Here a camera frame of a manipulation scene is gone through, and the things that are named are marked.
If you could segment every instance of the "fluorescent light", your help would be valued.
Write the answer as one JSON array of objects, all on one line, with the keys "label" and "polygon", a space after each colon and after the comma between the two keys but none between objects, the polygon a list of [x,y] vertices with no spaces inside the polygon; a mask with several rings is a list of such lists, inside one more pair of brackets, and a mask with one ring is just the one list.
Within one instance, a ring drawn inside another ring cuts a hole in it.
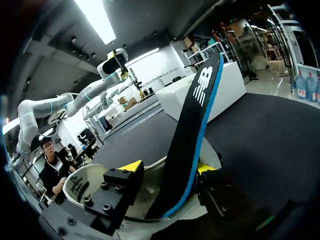
[{"label": "fluorescent light", "polygon": [[74,0],[83,12],[89,23],[102,39],[104,44],[108,44],[116,39],[116,35],[102,0]]},{"label": "fluorescent light", "polygon": [[7,132],[9,132],[11,129],[18,126],[20,123],[19,118],[13,119],[12,121],[8,122],[6,125],[2,127],[2,134],[5,135]]},{"label": "fluorescent light", "polygon": [[259,29],[259,30],[261,30],[261,31],[265,31],[265,32],[268,32],[268,30],[265,30],[265,29],[263,29],[263,28],[261,28],[261,27],[257,27],[257,26],[255,26],[255,25],[250,25],[253,29]]},{"label": "fluorescent light", "polygon": [[156,53],[156,52],[158,52],[158,51],[159,51],[159,48],[156,48],[156,49],[153,49],[153,50],[151,50],[151,51],[148,51],[148,52],[146,52],[145,54],[142,54],[141,56],[138,56],[138,57],[136,57],[135,59],[133,59],[133,60],[131,60],[131,61],[128,61],[128,62],[126,63],[126,67],[129,67],[129,65],[132,65],[132,64],[138,62],[139,60],[144,59],[145,57],[147,57],[147,56],[149,56],[149,55],[151,55],[151,54],[154,54],[154,53]]},{"label": "fluorescent light", "polygon": [[[43,135],[44,135],[44,136],[48,136],[50,133],[53,132],[53,130],[54,130],[54,128],[52,127],[52,128],[50,128],[48,131],[45,131]],[[39,141],[41,141],[41,139],[43,139],[44,136],[40,135],[40,136],[39,136]]]}]

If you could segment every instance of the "white container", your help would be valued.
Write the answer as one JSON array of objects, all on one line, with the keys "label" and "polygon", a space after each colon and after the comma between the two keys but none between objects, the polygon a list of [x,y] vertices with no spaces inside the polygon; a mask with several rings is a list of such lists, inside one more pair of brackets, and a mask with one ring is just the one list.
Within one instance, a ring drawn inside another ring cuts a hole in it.
[{"label": "white container", "polygon": [[[175,120],[180,117],[188,90],[195,76],[196,73],[186,76],[155,93],[163,110]],[[238,64],[236,62],[224,64],[208,122],[230,107],[245,93],[245,83]]]}]

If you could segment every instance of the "ceiling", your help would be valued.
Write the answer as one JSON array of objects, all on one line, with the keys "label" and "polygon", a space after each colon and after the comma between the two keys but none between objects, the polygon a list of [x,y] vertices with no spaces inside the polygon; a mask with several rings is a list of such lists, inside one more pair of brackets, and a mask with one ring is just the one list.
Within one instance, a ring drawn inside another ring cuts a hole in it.
[{"label": "ceiling", "polygon": [[103,0],[116,35],[105,45],[73,0],[52,0],[16,60],[9,86],[9,118],[24,99],[79,92],[100,79],[97,65],[113,49],[127,45],[129,60],[179,38],[217,0]]}]

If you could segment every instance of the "blue accent ring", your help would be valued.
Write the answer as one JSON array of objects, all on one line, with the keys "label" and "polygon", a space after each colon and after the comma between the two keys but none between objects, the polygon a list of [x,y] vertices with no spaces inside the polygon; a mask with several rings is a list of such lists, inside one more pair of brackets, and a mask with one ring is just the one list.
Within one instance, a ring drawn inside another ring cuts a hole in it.
[{"label": "blue accent ring", "polygon": [[199,135],[198,135],[197,142],[196,142],[196,145],[195,145],[195,154],[194,154],[194,157],[193,157],[193,163],[192,163],[192,168],[191,168],[191,172],[190,172],[189,181],[188,181],[188,183],[186,185],[184,193],[183,193],[181,199],[179,200],[179,202],[173,208],[171,208],[170,210],[165,212],[161,216],[161,218],[169,217],[174,212],[176,212],[179,208],[181,208],[181,206],[185,203],[185,201],[187,200],[187,197],[190,194],[191,187],[192,187],[192,185],[194,183],[194,179],[195,179],[195,175],[196,175],[198,159],[199,159],[199,156],[200,156],[200,149],[201,149],[201,145],[202,145],[202,140],[203,140],[203,138],[205,136],[205,129],[206,129],[206,126],[207,126],[207,121],[209,119],[211,108],[212,108],[212,106],[214,104],[214,100],[215,100],[215,97],[217,95],[217,91],[218,91],[218,87],[219,87],[219,83],[220,83],[220,79],[221,79],[221,75],[222,75],[223,69],[224,69],[224,58],[220,54],[219,68],[218,68],[218,71],[217,71],[216,76],[215,76],[215,82],[214,82],[214,85],[213,85],[212,93],[211,93],[211,96],[209,98],[209,102],[207,104],[206,110],[204,112],[204,116],[203,116],[202,123],[201,123],[201,126],[200,126]]},{"label": "blue accent ring", "polygon": [[20,150],[21,152],[23,152],[24,154],[28,154],[28,153],[29,153],[28,151],[27,151],[27,152],[22,151],[21,148],[19,148],[19,150]]},{"label": "blue accent ring", "polygon": [[115,74],[116,74],[116,72],[112,73],[110,76],[107,76],[106,78],[103,78],[102,80],[105,81],[105,80],[111,78],[111,77],[112,77],[113,75],[115,75]]},{"label": "blue accent ring", "polygon": [[87,95],[87,93],[86,93],[86,89],[84,89],[84,95],[86,96],[87,99],[89,99],[89,101],[92,100],[90,97],[88,97],[88,95]]},{"label": "blue accent ring", "polygon": [[64,106],[63,106],[63,108],[65,108],[68,104],[70,104],[70,103],[72,103],[73,101],[70,101],[70,102],[67,102]]},{"label": "blue accent ring", "polygon": [[29,111],[29,112],[23,114],[22,117],[20,118],[20,122],[21,122],[21,120],[24,118],[24,116],[26,116],[26,115],[28,115],[28,114],[34,114],[34,112],[33,112],[33,111]]}]

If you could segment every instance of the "glasses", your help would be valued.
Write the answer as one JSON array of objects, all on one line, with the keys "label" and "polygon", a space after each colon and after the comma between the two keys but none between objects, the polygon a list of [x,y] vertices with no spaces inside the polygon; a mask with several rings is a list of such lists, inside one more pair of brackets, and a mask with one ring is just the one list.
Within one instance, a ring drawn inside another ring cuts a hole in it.
[{"label": "glasses", "polygon": [[47,149],[49,147],[52,147],[52,142],[48,142],[47,144],[43,145],[44,149]]}]

